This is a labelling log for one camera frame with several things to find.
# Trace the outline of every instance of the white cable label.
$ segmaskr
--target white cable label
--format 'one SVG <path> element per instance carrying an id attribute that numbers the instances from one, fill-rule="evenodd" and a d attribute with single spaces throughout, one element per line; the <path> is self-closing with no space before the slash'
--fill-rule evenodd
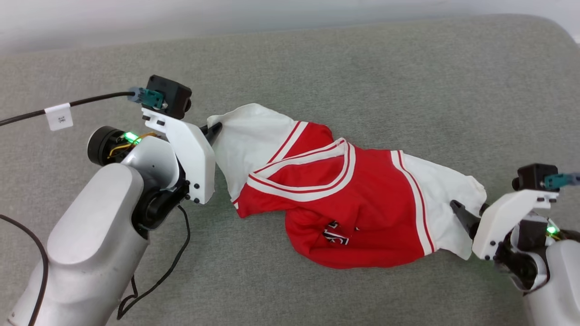
<path id="1" fill-rule="evenodd" d="M 44 109 L 50 130 L 55 131 L 73 126 L 71 104 L 64 103 Z"/>

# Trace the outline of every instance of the white fabric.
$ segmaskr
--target white fabric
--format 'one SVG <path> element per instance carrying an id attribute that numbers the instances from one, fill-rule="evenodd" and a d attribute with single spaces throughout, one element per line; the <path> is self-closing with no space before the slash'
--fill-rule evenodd
<path id="1" fill-rule="evenodd" d="M 423 247 L 423 252 L 425 256 L 432 253 L 433 251 L 437 250 L 437 245 L 433 239 L 429 241 L 430 232 L 429 228 L 425 223 L 426 215 L 429 213 L 427 207 L 425 205 L 425 209 L 423 206 L 425 204 L 425 200 L 423 199 L 423 195 L 421 193 L 421 187 L 417 182 L 417 177 L 409 171 L 407 165 L 405 164 L 402 158 L 405 156 L 403 151 L 391 151 L 391 160 L 393 161 L 393 166 L 401 171 L 401 173 L 407 178 L 409 185 L 411 186 L 411 191 L 413 192 L 413 198 L 415 199 L 415 225 L 417 227 L 417 235 L 419 236 L 419 241 L 421 242 L 421 246 Z"/>
<path id="2" fill-rule="evenodd" d="M 425 201 L 427 229 L 435 250 L 449 250 L 468 260 L 472 241 L 449 202 L 457 200 L 479 216 L 479 209 L 487 199 L 484 187 L 472 176 L 411 155 L 403 154 L 403 162 L 419 184 Z"/>
<path id="3" fill-rule="evenodd" d="M 297 121 L 286 115 L 256 103 L 208 118 L 208 126 L 218 122 L 222 123 L 222 130 L 212 147 L 216 163 L 226 177 L 232 201 L 240 195 L 250 172 L 265 166 L 295 127 L 296 131 L 288 143 L 292 142 L 292 138 L 295 142 L 306 126 L 305 122 L 297 125 Z M 291 148 L 288 143 L 277 157 L 280 154 L 283 157 L 288 152 Z"/>

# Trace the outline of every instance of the basketball jersey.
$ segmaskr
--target basketball jersey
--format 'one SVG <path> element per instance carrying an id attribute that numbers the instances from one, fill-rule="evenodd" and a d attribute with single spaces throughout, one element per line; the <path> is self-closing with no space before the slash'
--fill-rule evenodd
<path id="1" fill-rule="evenodd" d="M 213 149 L 241 218 L 286 211 L 292 246 L 328 267 L 391 267 L 438 249 L 463 259 L 472 242 L 449 202 L 477 213 L 473 177 L 400 150 L 364 150 L 324 125 L 259 104 L 208 118 Z"/>

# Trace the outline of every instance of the green led light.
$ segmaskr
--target green led light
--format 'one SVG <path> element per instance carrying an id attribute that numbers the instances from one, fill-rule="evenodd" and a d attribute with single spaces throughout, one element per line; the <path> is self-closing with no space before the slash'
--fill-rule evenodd
<path id="1" fill-rule="evenodd" d="M 132 144 L 139 144 L 139 142 L 141 142 L 141 140 L 137 140 L 137 138 L 139 138 L 139 136 L 137 136 L 136 134 L 132 133 L 132 132 L 125 132 L 124 134 L 125 139 Z"/>

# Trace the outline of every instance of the yellow wire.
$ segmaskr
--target yellow wire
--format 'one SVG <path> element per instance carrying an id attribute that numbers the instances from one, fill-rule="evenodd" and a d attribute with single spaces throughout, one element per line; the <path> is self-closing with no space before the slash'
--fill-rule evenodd
<path id="1" fill-rule="evenodd" d="M 547 235 L 548 237 L 554 238 L 554 239 L 555 239 L 555 240 L 557 240 L 557 241 L 561 241 L 561 240 L 562 240 L 562 239 L 560 239 L 560 238 L 559 238 L 557 235 L 555 235 L 555 234 L 546 233 L 546 235 Z"/>
<path id="2" fill-rule="evenodd" d="M 143 134 L 143 135 L 141 135 L 141 136 L 137 137 L 137 139 L 135 139 L 135 140 L 133 141 L 133 143 L 132 143 L 132 144 L 119 145 L 119 146 L 117 146 L 117 147 L 113 148 L 113 149 L 112 149 L 112 150 L 109 152 L 109 156 L 108 156 L 107 158 L 111 158 L 111 157 L 113 156 L 113 152 L 114 152 L 114 151 L 116 151 L 116 150 L 120 150 L 120 149 L 127 148 L 127 147 L 131 147 L 131 146 L 135 146 L 135 142 L 136 142 L 136 141 L 138 141 L 139 139 L 142 139 L 142 138 L 144 138 L 144 137 L 147 137 L 147 136 L 157 136 L 157 134 L 156 134 L 156 133 L 154 133 L 154 132 L 148 132 L 148 133 L 145 133 L 145 134 Z"/>

